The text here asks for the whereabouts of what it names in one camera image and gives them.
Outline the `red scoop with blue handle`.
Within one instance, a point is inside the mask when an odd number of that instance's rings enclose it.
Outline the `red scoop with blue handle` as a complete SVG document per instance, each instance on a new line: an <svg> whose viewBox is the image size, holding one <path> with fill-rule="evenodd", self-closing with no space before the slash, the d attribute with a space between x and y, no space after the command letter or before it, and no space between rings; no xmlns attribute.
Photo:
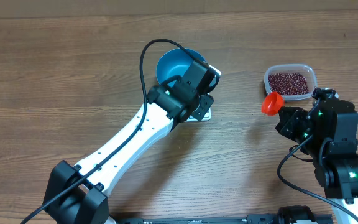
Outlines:
<svg viewBox="0 0 358 224"><path fill-rule="evenodd" d="M274 91L265 97L262 102L261 112L269 116L275 116L283 106L283 96Z"/></svg>

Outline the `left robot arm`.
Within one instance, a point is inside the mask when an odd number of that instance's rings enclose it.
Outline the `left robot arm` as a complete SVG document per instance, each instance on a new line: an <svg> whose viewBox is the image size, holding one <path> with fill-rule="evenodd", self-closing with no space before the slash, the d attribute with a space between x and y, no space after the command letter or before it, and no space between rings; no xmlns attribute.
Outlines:
<svg viewBox="0 0 358 224"><path fill-rule="evenodd" d="M105 145L74 166L61 161L53 168L43 210L57 223L114 223L108 198L119 179L176 125L189 117L203 119L220 76L213 66L194 61L183 75L153 86L145 104Z"/></svg>

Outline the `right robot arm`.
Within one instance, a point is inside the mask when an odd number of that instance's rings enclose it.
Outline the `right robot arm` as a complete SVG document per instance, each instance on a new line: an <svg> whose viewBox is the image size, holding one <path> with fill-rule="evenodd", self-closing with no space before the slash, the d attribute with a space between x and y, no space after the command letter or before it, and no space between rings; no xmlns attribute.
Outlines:
<svg viewBox="0 0 358 224"><path fill-rule="evenodd" d="M287 186L330 204L338 223L358 223L358 113L352 102L339 99L333 89L315 88L311 96L315 101L310 110L281 106L275 129L298 144L282 161L296 151L311 156L324 195L279 178Z"/></svg>

